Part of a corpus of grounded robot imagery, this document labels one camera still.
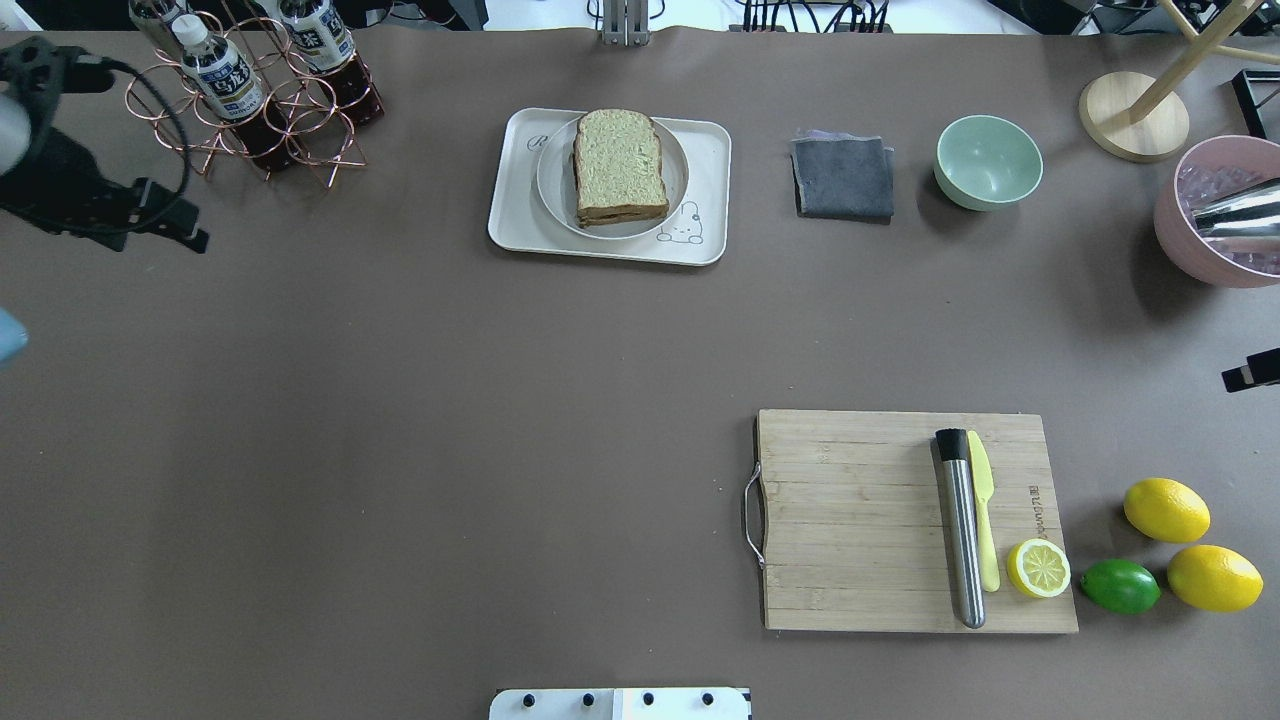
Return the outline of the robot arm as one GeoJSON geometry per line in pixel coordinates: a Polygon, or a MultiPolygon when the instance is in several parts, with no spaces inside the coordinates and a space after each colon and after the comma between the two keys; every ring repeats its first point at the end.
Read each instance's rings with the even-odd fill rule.
{"type": "Polygon", "coordinates": [[[61,131],[37,127],[33,113],[3,97],[3,210],[50,234],[70,234],[120,252],[132,234],[155,234],[204,254],[210,236],[198,209],[178,190],[140,177],[106,178],[95,155],[61,131]]]}

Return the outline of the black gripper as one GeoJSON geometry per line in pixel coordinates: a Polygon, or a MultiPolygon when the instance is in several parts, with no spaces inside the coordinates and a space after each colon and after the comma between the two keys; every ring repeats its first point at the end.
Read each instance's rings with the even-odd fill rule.
{"type": "Polygon", "coordinates": [[[3,209],[42,231],[84,237],[113,251],[125,247],[129,218],[134,232],[174,240],[197,254],[209,247],[200,210],[182,193],[150,178],[127,187],[104,177],[92,152],[59,129],[3,176],[1,200],[3,209]]]}

